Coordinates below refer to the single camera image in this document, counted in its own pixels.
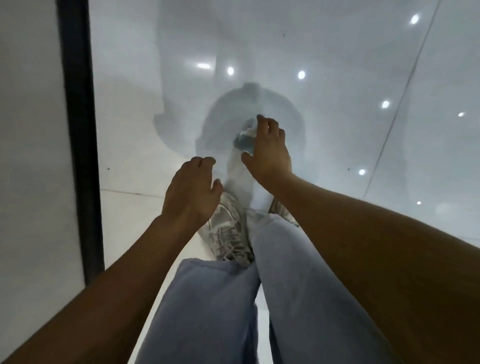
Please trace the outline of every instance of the shoe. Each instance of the shoe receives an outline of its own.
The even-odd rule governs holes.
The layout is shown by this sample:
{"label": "shoe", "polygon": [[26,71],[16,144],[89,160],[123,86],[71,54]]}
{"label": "shoe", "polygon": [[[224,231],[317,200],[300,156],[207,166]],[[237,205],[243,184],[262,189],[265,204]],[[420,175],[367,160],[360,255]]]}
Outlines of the shoe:
{"label": "shoe", "polygon": [[254,261],[246,232],[245,212],[235,197],[223,192],[213,216],[198,231],[216,260],[236,260],[247,266]]}
{"label": "shoe", "polygon": [[285,219],[288,221],[290,224],[295,225],[297,228],[300,227],[298,222],[295,220],[295,218],[288,212],[288,210],[283,206],[280,201],[278,201],[276,198],[273,199],[272,204],[270,205],[270,209],[268,210],[269,214],[277,214],[281,218]]}

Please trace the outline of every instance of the forearm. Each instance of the forearm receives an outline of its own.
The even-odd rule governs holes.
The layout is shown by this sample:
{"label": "forearm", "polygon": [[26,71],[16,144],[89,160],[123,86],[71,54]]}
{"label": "forearm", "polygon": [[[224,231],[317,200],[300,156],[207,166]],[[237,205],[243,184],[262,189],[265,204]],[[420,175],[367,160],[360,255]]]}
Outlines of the forearm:
{"label": "forearm", "polygon": [[480,332],[472,319],[480,318],[479,249],[291,174],[267,188],[404,360],[477,355],[473,338]]}
{"label": "forearm", "polygon": [[5,364],[126,363],[162,282],[195,231],[155,219],[138,241]]}

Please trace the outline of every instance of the blue pants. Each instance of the blue pants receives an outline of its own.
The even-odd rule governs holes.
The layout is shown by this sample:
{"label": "blue pants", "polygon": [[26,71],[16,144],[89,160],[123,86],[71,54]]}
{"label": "blue pants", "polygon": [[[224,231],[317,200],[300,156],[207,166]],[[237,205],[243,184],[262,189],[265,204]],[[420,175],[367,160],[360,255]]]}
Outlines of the blue pants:
{"label": "blue pants", "polygon": [[398,362],[301,229],[268,215],[249,229],[249,237],[256,261],[248,267],[181,262],[137,364],[256,363],[260,282],[276,364]]}

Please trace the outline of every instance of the hand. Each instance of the hand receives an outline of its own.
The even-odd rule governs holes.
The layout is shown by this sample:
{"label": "hand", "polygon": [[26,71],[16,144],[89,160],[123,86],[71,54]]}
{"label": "hand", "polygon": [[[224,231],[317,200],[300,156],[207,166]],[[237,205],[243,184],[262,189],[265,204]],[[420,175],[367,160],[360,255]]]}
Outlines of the hand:
{"label": "hand", "polygon": [[257,137],[253,156],[242,153],[241,160],[252,176],[265,189],[269,184],[284,174],[291,174],[292,163],[285,146],[285,130],[278,127],[278,122],[257,115]]}
{"label": "hand", "polygon": [[212,186],[214,164],[212,157],[193,157],[182,165],[165,194],[164,218],[197,231],[212,217],[223,192],[220,180]]}

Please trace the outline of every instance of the leg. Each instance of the leg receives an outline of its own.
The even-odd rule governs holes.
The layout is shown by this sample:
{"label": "leg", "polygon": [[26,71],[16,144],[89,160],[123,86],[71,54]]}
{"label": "leg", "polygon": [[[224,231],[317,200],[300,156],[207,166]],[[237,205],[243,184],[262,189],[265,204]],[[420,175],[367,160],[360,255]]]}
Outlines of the leg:
{"label": "leg", "polygon": [[258,270],[237,201],[223,194],[199,231],[217,261],[185,259],[165,292],[137,363],[256,363]]}
{"label": "leg", "polygon": [[301,229],[270,214],[252,226],[250,240],[270,311],[276,363],[397,362],[372,319]]}

